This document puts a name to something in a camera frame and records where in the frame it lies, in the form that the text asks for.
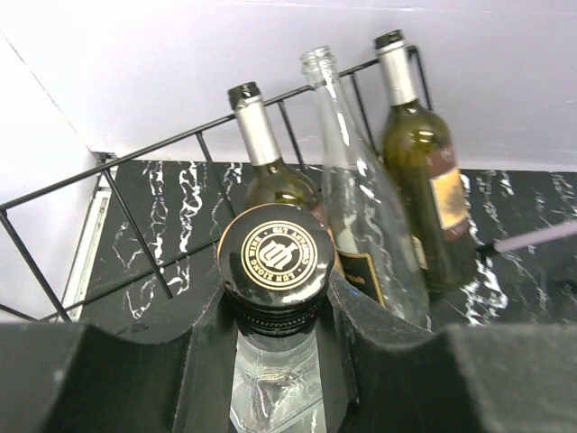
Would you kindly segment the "green wine bottle silver neck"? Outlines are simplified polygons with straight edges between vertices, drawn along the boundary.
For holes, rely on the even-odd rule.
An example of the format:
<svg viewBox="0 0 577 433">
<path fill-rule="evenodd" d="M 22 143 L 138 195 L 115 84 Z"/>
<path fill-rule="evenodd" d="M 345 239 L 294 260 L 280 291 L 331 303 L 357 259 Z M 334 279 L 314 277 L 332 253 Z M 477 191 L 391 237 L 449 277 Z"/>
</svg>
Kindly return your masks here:
<svg viewBox="0 0 577 433">
<path fill-rule="evenodd" d="M 335 244 L 325 202 L 306 174 L 284 162 L 256 83 L 231 88 L 228 97 L 255 172 L 247 208 L 234 221 L 243 234 L 234 246 L 240 256 L 233 263 L 267 294 L 294 294 L 327 261 L 326 238 Z M 334 252 L 334 264 L 344 276 L 336 246 Z"/>
</svg>

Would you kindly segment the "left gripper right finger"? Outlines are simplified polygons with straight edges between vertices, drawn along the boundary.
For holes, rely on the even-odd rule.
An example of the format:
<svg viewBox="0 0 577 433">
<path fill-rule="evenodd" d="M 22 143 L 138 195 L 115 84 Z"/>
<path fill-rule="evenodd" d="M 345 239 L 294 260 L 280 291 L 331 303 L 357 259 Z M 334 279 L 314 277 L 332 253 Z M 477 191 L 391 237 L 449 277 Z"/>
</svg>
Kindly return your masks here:
<svg viewBox="0 0 577 433">
<path fill-rule="evenodd" d="M 573 325 L 430 333 L 331 277 L 322 311 L 330 432 L 573 432 Z"/>
</svg>

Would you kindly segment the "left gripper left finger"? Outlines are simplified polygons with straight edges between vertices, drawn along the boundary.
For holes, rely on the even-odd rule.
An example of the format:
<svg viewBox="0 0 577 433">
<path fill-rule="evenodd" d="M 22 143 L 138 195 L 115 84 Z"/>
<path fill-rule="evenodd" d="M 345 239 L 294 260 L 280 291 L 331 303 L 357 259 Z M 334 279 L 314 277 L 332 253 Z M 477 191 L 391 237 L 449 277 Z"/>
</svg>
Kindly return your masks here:
<svg viewBox="0 0 577 433">
<path fill-rule="evenodd" d="M 226 432 L 236 327 L 211 277 L 120 333 L 1 327 L 4 432 Z"/>
</svg>

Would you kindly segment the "clear bottle black cap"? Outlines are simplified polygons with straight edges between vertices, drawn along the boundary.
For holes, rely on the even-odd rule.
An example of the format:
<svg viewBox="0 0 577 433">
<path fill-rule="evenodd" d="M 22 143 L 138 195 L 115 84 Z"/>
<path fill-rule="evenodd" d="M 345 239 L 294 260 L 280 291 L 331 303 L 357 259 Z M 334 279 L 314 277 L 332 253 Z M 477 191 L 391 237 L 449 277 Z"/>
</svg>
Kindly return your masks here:
<svg viewBox="0 0 577 433">
<path fill-rule="evenodd" d="M 239 432 L 324 432 L 316 341 L 335 251 L 301 207 L 265 204 L 225 229 L 217 263 L 238 327 L 230 419 Z"/>
</svg>

